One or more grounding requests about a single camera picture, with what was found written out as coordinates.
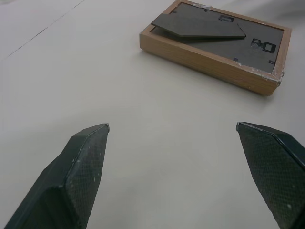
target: wooden frame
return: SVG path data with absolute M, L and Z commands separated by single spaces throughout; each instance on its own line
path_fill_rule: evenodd
M 200 8 L 207 6 L 187 0 L 176 0 L 163 13 L 172 12 L 180 3 L 194 5 Z M 156 34 L 151 33 L 155 28 L 153 25 L 147 26 L 140 33 L 140 48 L 164 57 L 168 60 L 177 62 L 187 67 L 196 69 L 200 72 L 233 83 L 240 87 L 254 91 L 262 95 L 271 95 L 280 85 L 284 75 L 284 66 L 288 51 L 291 29 L 275 24 L 267 23 L 258 19 L 246 17 L 236 13 L 209 7 L 209 10 L 236 18 L 254 21 L 259 24 L 267 25 L 284 31 L 283 38 L 279 47 L 278 56 L 272 73 L 267 73 L 253 67 L 241 65 L 233 60 L 226 59 L 216 54 L 206 52 L 187 44 L 183 44 Z

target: wooden box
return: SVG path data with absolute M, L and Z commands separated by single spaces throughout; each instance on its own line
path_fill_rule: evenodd
M 176 14 L 180 20 L 188 17 L 190 21 L 229 18 L 232 21 L 225 23 L 238 23 L 246 36 L 187 39 L 150 24 L 140 33 L 141 49 L 262 95 L 271 95 L 280 85 L 290 28 L 186 0 L 175 1 L 163 14 Z

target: white tabletop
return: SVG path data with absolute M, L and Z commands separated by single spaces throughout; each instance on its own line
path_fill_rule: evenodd
M 200 1 L 293 28 L 283 82 L 262 97 L 141 51 L 172 1 L 0 5 L 0 227 L 74 133 L 109 123 L 88 229 L 278 228 L 235 125 L 305 144 L 305 2 Z

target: white table surface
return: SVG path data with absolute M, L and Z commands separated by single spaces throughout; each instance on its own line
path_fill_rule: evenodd
M 235 125 L 305 144 L 305 2 L 200 1 L 293 28 L 283 82 L 262 97 L 141 51 L 172 1 L 0 5 L 0 227 L 74 133 L 108 122 L 88 229 L 278 228 Z

